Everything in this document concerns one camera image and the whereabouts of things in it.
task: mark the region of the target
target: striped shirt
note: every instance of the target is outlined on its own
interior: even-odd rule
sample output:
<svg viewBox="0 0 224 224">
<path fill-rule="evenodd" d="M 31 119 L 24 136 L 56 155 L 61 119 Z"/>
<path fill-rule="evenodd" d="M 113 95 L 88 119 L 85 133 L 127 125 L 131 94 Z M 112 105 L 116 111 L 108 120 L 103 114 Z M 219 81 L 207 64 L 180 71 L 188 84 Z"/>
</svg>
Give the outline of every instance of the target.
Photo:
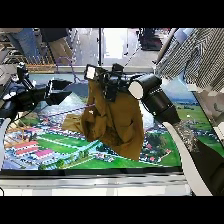
<svg viewBox="0 0 224 224">
<path fill-rule="evenodd" d="M 194 28 L 182 44 L 173 37 L 156 74 L 172 80 L 184 69 L 187 84 L 216 92 L 224 88 L 223 28 Z"/>
</svg>

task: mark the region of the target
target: brown cloth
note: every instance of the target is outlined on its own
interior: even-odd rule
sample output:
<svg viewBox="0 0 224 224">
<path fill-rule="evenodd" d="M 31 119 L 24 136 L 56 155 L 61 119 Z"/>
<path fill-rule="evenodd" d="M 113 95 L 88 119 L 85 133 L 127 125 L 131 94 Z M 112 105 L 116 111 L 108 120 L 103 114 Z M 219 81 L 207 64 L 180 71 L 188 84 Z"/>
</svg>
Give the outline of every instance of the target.
<svg viewBox="0 0 224 224">
<path fill-rule="evenodd" d="M 139 102 L 126 93 L 118 93 L 115 102 L 105 100 L 99 83 L 89 81 L 89 97 L 83 114 L 68 114 L 63 130 L 83 133 L 87 141 L 100 140 L 123 157 L 139 160 L 144 140 Z"/>
</svg>

